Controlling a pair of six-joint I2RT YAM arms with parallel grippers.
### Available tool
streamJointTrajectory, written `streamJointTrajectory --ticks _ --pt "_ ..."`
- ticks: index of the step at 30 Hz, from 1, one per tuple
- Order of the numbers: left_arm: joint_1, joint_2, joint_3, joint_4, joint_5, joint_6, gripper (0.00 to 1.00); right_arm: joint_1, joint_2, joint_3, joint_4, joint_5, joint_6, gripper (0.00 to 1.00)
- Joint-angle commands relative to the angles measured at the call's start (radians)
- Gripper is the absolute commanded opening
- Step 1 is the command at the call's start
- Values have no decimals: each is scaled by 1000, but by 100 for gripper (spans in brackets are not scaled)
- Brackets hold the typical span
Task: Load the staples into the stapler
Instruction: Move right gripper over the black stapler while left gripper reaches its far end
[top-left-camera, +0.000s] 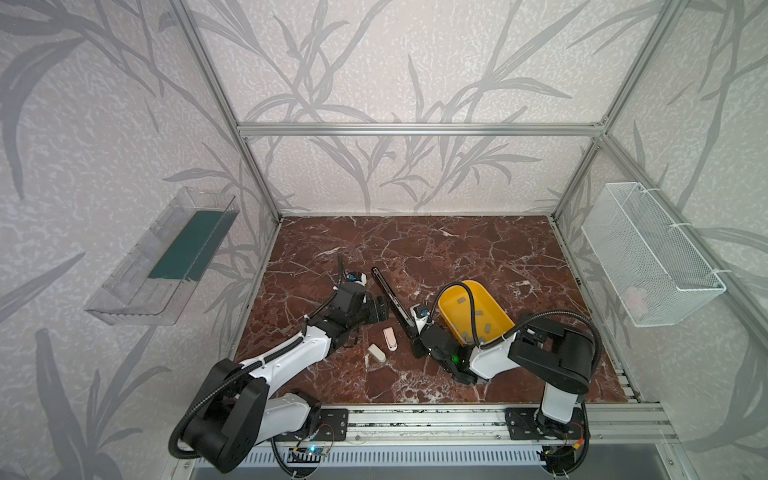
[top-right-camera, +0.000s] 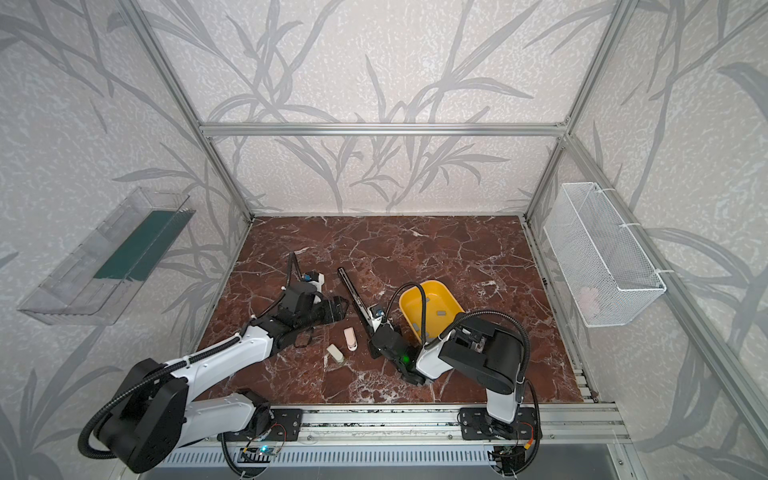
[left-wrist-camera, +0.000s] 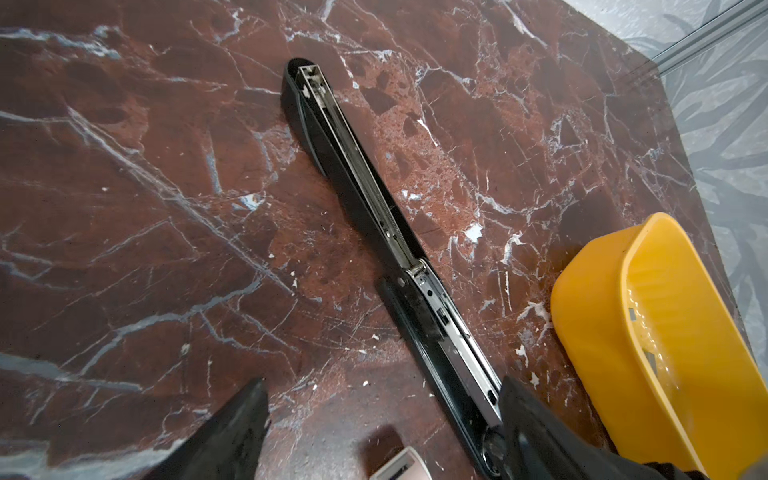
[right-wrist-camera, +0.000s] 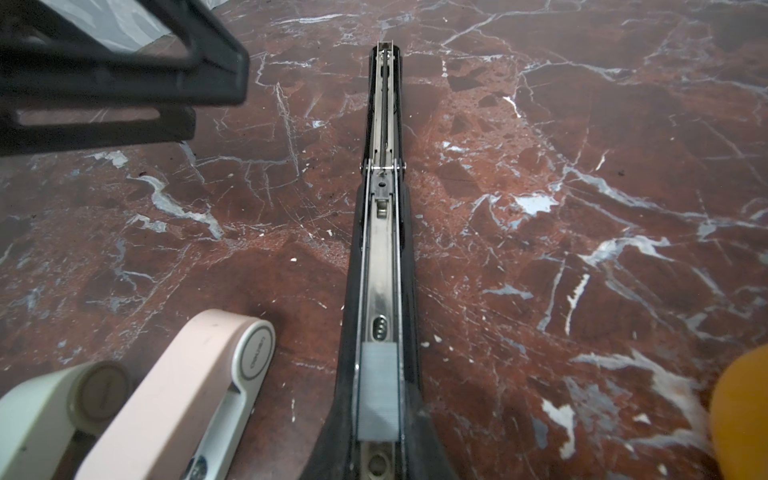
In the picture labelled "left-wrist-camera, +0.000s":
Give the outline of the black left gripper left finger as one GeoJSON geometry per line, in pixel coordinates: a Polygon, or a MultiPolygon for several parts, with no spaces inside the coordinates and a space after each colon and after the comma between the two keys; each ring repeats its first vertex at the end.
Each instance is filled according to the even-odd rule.
{"type": "Polygon", "coordinates": [[[253,479],[268,425],[268,392],[253,378],[145,477],[253,479]]]}

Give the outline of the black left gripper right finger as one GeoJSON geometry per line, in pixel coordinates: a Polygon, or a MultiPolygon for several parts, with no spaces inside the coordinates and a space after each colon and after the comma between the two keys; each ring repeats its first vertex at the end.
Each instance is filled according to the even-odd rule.
{"type": "Polygon", "coordinates": [[[660,479],[648,466],[596,448],[575,435],[524,384],[502,382],[504,479],[660,479]]]}

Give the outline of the black metal stapler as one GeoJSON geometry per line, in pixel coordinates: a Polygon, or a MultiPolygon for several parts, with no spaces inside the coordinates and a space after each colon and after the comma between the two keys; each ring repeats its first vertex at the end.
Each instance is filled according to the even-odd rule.
{"type": "Polygon", "coordinates": [[[317,64],[288,61],[281,105],[299,143],[380,264],[377,291],[465,452],[483,478],[501,478],[501,381],[317,64]]]}

